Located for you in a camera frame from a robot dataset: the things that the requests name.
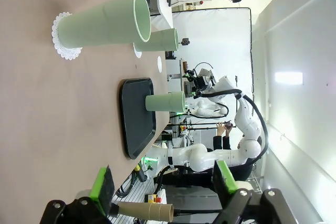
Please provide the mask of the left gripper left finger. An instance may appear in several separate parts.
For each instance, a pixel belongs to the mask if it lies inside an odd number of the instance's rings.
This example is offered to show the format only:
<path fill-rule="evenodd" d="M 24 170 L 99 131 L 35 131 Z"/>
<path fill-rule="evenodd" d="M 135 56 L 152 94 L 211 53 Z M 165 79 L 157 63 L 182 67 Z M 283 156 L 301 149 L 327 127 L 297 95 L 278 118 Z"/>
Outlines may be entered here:
<path fill-rule="evenodd" d="M 50 201 L 40 223 L 110 223 L 109 217 L 118 214 L 119 207 L 112 203 L 114 181 L 109 166 L 99 169 L 88 196 L 66 204 L 62 200 Z"/>

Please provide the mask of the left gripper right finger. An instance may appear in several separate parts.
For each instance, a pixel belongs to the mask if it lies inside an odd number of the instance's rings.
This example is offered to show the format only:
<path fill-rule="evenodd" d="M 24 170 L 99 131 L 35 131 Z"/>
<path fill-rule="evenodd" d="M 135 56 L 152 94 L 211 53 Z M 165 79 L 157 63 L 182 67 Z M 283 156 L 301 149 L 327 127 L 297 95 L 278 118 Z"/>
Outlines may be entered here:
<path fill-rule="evenodd" d="M 213 223 L 297 223 L 281 190 L 271 188 L 261 194 L 239 187 L 224 161 L 216 161 L 213 168 L 213 185 L 222 210 Z"/>

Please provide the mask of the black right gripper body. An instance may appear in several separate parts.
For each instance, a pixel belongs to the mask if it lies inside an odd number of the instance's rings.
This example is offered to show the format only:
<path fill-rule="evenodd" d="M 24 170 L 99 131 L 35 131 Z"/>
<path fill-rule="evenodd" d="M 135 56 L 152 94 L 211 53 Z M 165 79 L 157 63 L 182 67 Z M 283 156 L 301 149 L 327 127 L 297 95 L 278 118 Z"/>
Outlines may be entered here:
<path fill-rule="evenodd" d="M 197 90 L 206 90 L 208 88 L 208 81 L 205 76 L 196 77 L 195 86 Z"/>

